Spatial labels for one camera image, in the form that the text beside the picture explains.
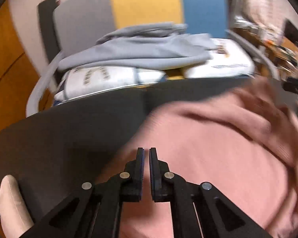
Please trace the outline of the pink knit sweater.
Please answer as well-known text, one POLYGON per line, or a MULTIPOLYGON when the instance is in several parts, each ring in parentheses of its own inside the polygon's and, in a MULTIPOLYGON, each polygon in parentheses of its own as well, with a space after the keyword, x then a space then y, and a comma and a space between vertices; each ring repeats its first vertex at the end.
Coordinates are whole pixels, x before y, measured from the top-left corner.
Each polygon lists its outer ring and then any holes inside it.
POLYGON ((156 148, 185 180, 215 185, 271 236, 298 232, 298 118, 277 104, 267 79, 155 109, 97 182, 122 171, 139 147, 156 148))

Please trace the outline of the wooden desk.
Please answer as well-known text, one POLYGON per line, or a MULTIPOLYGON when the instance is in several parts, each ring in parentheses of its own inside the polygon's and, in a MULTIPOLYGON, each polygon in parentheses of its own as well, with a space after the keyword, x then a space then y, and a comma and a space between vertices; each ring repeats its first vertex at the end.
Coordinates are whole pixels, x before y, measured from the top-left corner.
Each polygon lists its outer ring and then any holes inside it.
POLYGON ((258 35, 249 30, 233 28, 233 31, 245 38, 263 53, 277 67, 283 67, 292 73, 298 72, 298 47, 290 40, 283 38, 282 44, 277 45, 272 41, 263 41, 258 35))

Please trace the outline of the black monitor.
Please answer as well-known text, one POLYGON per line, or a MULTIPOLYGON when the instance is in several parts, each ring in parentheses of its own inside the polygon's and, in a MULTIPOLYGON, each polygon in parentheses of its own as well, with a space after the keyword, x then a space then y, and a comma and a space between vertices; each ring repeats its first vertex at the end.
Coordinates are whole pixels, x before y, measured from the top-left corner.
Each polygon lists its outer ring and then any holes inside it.
POLYGON ((298 47, 298 29, 288 19, 284 25, 284 37, 298 47))

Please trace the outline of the white printed pillow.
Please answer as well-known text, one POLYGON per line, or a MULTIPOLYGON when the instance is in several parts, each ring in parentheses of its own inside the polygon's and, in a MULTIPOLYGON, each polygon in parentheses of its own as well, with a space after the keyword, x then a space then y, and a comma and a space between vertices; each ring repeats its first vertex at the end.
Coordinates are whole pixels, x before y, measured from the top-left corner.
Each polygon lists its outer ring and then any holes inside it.
MULTIPOLYGON (((250 76, 255 66, 249 55, 231 39, 212 41, 217 49, 210 52, 211 59, 198 66, 180 69, 186 79, 250 76)), ((77 67, 62 77, 54 100, 58 103, 93 93, 110 91, 128 86, 154 84, 167 79, 162 70, 131 67, 77 67)))

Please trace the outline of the beige folded cloth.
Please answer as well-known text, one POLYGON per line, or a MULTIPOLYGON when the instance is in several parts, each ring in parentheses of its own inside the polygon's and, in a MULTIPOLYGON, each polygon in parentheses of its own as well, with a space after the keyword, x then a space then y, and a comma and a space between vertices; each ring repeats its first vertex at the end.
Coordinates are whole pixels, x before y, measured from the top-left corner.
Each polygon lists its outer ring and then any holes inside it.
POLYGON ((34 225, 12 175, 6 175, 1 181, 0 221, 6 237, 21 237, 34 225))

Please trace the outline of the pink floral curtain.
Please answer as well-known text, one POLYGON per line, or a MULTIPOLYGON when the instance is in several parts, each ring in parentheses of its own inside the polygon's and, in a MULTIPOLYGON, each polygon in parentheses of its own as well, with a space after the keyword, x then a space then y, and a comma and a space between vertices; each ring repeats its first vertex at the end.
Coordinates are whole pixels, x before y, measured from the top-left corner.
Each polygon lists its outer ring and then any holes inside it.
POLYGON ((254 24, 279 32, 284 25, 283 0, 231 0, 230 27, 242 28, 254 24))

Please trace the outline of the grey folded garment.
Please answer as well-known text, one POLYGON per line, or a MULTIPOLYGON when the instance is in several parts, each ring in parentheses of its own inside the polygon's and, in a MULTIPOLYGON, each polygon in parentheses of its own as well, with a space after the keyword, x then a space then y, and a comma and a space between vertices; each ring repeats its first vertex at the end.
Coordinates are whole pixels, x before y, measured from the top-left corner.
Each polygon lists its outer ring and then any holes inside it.
POLYGON ((207 33, 187 34, 186 24, 135 25, 106 34, 86 50, 63 58, 58 68, 118 66, 175 69, 211 59, 216 45, 207 33))

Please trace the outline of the grey yellow blue chair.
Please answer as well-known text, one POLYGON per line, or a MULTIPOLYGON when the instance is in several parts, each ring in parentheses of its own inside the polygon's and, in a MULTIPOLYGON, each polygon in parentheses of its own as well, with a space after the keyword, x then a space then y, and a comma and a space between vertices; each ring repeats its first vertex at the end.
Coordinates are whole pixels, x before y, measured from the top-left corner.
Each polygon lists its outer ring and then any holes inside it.
MULTIPOLYGON (((260 50, 228 28, 227 0, 66 0, 61 3, 45 0, 39 4, 38 11, 49 66, 30 94, 27 116, 38 112, 39 101, 51 79, 58 75, 59 86, 65 73, 74 69, 60 70, 58 64, 63 58, 89 49, 101 37, 125 27, 167 22, 186 24, 187 34, 207 33, 212 39, 231 39, 250 58, 252 55, 264 58, 260 50)), ((86 96, 60 103, 53 101, 63 104, 86 96)))

